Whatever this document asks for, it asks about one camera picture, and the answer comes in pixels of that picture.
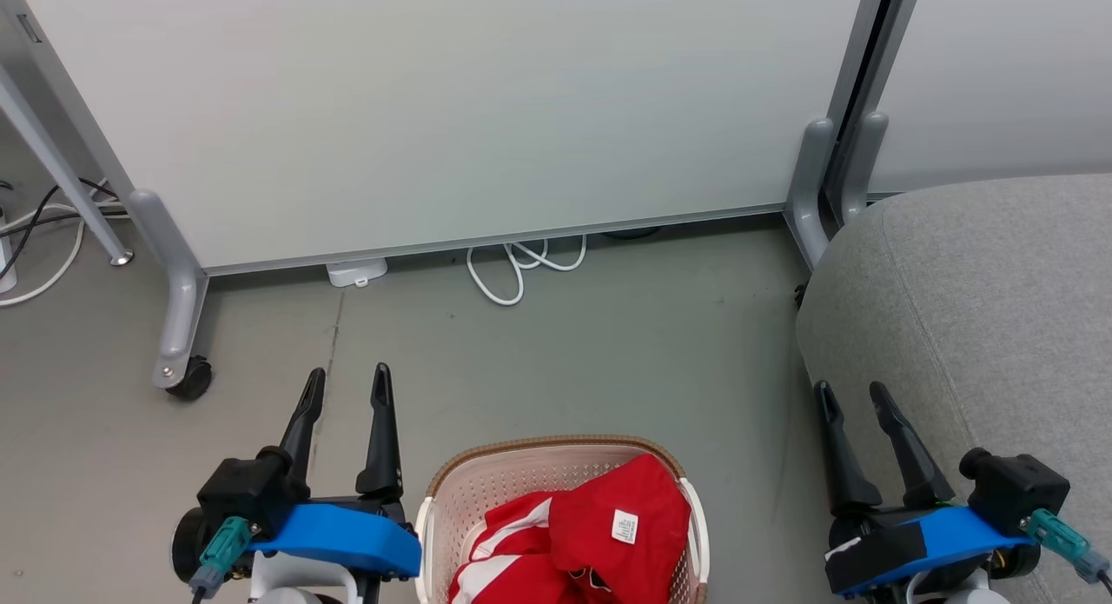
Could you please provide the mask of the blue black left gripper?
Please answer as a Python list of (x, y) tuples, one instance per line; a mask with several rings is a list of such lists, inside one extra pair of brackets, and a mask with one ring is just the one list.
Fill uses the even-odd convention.
[[(314, 424), (321, 417), (327, 373), (314, 368), (282, 433), (288, 474), (307, 481)], [(356, 493), (369, 501), (400, 501), (404, 475), (394, 406), (393, 370), (374, 367), (373, 430)], [(386, 581), (417, 580), (421, 544), (405, 522), (340, 502), (302, 502), (272, 539), (241, 517), (210, 528), (202, 509), (183, 515), (171, 541), (171, 567), (191, 604), (209, 604), (225, 584), (249, 583), (248, 604), (378, 604)]]

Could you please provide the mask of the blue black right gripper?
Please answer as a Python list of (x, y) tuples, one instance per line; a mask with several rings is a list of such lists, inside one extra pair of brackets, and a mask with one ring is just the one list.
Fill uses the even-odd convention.
[(956, 497), (912, 423), (881, 382), (870, 398), (897, 459), (905, 508), (878, 508), (882, 496), (866, 481), (828, 382), (815, 382), (831, 513), (824, 568), (841, 600), (867, 604), (1009, 604), (993, 580), (1036, 566), (1040, 548), (1025, 534), (1006, 537)]

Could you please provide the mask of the red white garment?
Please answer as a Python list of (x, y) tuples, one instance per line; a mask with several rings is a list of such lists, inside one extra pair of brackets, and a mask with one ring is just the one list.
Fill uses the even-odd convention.
[(691, 502), (639, 456), (569, 491), (488, 509), (447, 604), (671, 604)]

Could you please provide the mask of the grey fabric sofa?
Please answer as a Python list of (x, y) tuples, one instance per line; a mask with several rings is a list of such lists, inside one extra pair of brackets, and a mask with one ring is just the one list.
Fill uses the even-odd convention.
[(1112, 604), (1112, 174), (950, 184), (887, 197), (830, 240), (796, 315), (815, 382), (887, 506), (904, 482), (868, 386), (885, 385), (969, 508), (973, 448), (1027, 454), (1071, 485), (1025, 532), (1039, 565), (1009, 604)]

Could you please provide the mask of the white plastic laundry basket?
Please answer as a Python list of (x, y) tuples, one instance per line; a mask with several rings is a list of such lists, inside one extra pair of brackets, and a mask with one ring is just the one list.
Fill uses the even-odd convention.
[(414, 521), (421, 544), (420, 604), (448, 604), (449, 581), (483, 529), (485, 513), (532, 492), (568, 491), (639, 455), (671, 471), (691, 505), (686, 548), (672, 573), (671, 604), (706, 604), (709, 535), (698, 492), (679, 461), (654, 440), (623, 435), (543, 436), (461, 450), (434, 475)]

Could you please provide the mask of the small white plastic box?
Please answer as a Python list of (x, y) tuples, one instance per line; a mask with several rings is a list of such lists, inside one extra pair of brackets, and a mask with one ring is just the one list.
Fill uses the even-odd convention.
[(381, 278), (388, 273), (388, 264), (385, 258), (327, 263), (325, 267), (329, 281), (336, 288), (349, 286), (365, 288), (369, 281)]

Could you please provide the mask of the grey partition leg with caster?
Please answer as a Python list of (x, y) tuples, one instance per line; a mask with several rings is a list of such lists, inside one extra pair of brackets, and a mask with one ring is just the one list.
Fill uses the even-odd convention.
[(126, 202), (136, 227), (162, 266), (168, 286), (152, 382), (178, 402), (197, 402), (212, 382), (211, 363), (192, 351), (209, 276), (195, 259), (159, 195), (150, 189), (136, 189)]

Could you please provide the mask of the wide white partition panel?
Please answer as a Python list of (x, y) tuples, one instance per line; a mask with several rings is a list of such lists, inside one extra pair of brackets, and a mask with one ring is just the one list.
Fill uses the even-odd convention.
[(203, 271), (768, 212), (862, 0), (0, 0)]

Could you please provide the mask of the white power strip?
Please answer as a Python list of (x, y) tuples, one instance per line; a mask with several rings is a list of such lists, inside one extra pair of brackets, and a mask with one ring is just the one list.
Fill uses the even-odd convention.
[(0, 295), (11, 293), (11, 290), (17, 285), (17, 271), (16, 266), (12, 266), (12, 259), (14, 255), (14, 244), (7, 232), (12, 227), (9, 222), (7, 216), (4, 216), (4, 208), (0, 207)]

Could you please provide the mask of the slanted grey metal table leg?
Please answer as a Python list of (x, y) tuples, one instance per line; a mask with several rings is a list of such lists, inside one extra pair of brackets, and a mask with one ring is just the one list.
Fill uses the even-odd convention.
[(24, 100), (24, 95), (21, 93), (3, 65), (0, 65), (0, 110), (12, 123), (16, 132), (23, 138), (36, 159), (43, 165), (48, 174), (59, 185), (76, 212), (86, 222), (87, 229), (95, 232), (96, 239), (108, 253), (111, 266), (126, 266), (130, 263), (135, 258), (135, 253), (126, 249), (120, 242), (115, 230), (105, 219), (103, 212), (96, 206), (92, 197), (86, 192), (83, 184), (78, 180), (70, 164), (44, 129), (43, 122), (34, 113), (31, 105)]

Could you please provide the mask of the narrow white partition panel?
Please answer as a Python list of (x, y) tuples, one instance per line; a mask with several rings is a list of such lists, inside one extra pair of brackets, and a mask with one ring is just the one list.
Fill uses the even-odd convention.
[(1112, 174), (1112, 0), (915, 0), (868, 190)]

